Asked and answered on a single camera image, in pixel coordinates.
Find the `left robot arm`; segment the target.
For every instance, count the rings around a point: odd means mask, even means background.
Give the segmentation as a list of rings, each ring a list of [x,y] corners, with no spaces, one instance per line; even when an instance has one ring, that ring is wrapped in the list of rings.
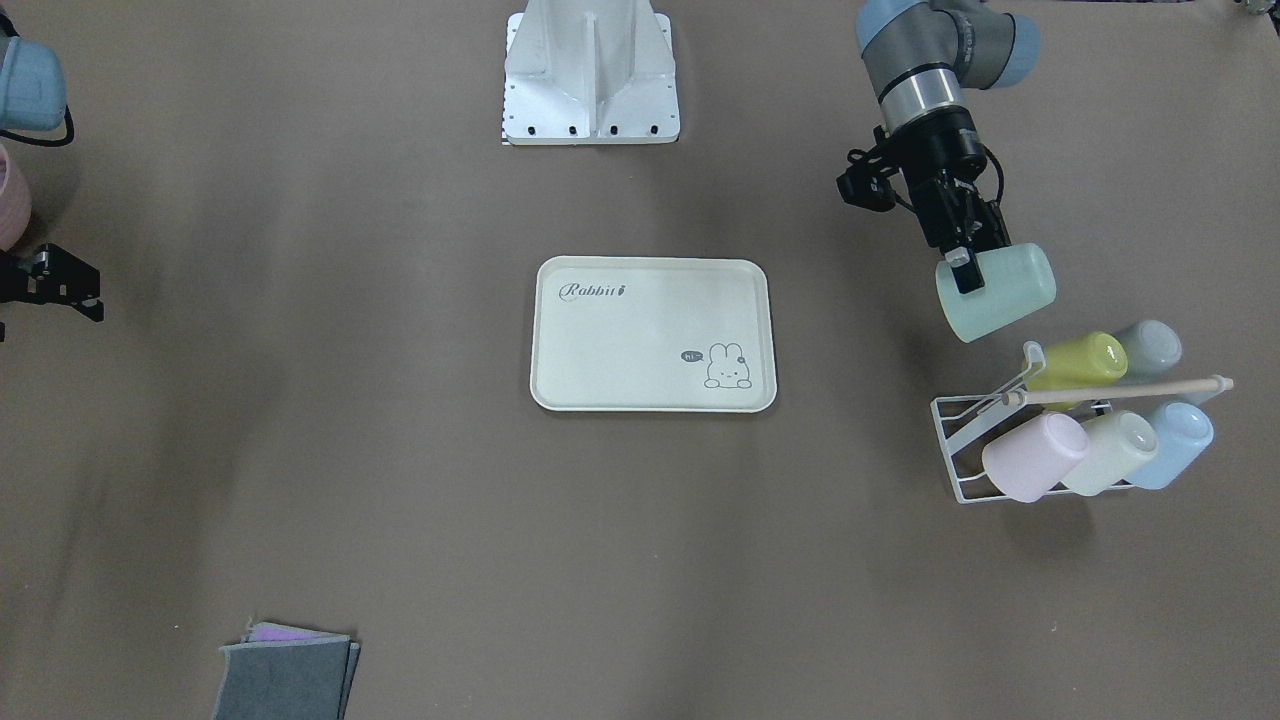
[[[884,179],[904,178],[929,246],[1007,247],[998,200],[977,187],[998,161],[965,92],[1023,82],[1041,54],[1038,26],[983,1],[868,1],[856,32],[883,118],[867,165]]]

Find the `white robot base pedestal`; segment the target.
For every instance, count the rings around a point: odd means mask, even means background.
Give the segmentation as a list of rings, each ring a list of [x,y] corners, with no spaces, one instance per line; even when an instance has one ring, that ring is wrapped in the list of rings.
[[[675,143],[673,27],[649,1],[530,1],[506,22],[500,141]]]

